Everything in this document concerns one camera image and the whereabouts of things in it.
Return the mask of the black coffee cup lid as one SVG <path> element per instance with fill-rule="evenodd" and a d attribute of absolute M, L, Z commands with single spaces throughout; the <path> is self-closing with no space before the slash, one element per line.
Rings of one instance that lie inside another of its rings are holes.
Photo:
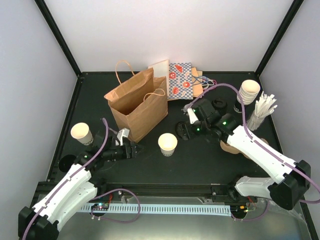
<path fill-rule="evenodd" d="M 184 141 L 188 141 L 191 139 L 189 124 L 187 122 L 183 122 L 183 121 L 178 122 L 175 125 L 175 133 L 180 139 Z"/>

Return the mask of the white paper coffee cup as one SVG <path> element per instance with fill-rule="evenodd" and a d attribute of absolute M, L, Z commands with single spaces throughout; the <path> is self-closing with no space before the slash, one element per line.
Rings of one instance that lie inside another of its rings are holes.
<path fill-rule="evenodd" d="M 163 133 L 158 138 L 158 145 L 160 147 L 161 153 L 165 157 L 170 157 L 173 155 L 178 145 L 178 139 L 172 133 Z"/>

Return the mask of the large brown paper bag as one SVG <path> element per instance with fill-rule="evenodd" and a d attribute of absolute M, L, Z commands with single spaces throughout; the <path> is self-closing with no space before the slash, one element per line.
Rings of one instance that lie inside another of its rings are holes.
<path fill-rule="evenodd" d="M 155 77 L 148 68 L 104 95 L 119 129 L 129 129 L 129 139 L 138 143 L 168 115 L 167 78 Z"/>

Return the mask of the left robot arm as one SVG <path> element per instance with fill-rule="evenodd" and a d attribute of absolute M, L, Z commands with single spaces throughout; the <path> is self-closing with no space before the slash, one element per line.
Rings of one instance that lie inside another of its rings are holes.
<path fill-rule="evenodd" d="M 108 194 L 106 181 L 94 174 L 107 162 L 133 159 L 140 146 L 129 140 L 129 129 L 107 136 L 96 134 L 94 140 L 72 164 L 62 158 L 59 169 L 65 176 L 33 207 L 18 214 L 21 240 L 56 240 L 69 219 L 87 202 L 101 200 Z"/>

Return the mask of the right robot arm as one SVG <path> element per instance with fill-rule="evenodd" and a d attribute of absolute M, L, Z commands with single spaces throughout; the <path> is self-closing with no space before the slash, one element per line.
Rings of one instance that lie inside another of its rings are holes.
<path fill-rule="evenodd" d="M 270 199 L 285 210 L 292 210 L 310 188 L 308 178 L 311 166 L 281 154 L 254 135 L 235 117 L 221 115 L 207 99 L 187 104 L 183 112 L 189 117 L 189 125 L 195 134 L 210 134 L 218 141 L 235 148 L 259 165 L 268 177 L 242 176 L 227 189 L 228 198 L 234 202 L 254 196 Z"/>

